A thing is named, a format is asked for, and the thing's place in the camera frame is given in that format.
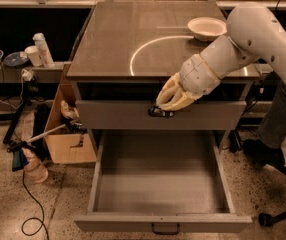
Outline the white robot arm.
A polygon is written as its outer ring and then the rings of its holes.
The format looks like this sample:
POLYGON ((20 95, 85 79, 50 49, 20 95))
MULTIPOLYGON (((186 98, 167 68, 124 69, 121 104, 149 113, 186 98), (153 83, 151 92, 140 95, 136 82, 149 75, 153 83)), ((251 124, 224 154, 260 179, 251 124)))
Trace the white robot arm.
POLYGON ((164 111, 185 108, 211 93, 229 73, 257 59, 268 63, 286 84, 286 31, 265 6, 248 2, 227 18, 227 33, 185 61, 162 87, 156 105, 164 111))

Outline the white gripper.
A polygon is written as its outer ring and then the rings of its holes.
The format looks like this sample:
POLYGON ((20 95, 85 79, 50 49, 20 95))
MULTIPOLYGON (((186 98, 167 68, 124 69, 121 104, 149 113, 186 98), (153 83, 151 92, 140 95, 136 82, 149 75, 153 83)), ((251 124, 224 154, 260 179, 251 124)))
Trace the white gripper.
POLYGON ((182 64, 179 74, 175 73, 164 84, 156 105, 165 111, 178 111, 210 94, 221 79, 222 74, 201 53, 194 54, 182 64))

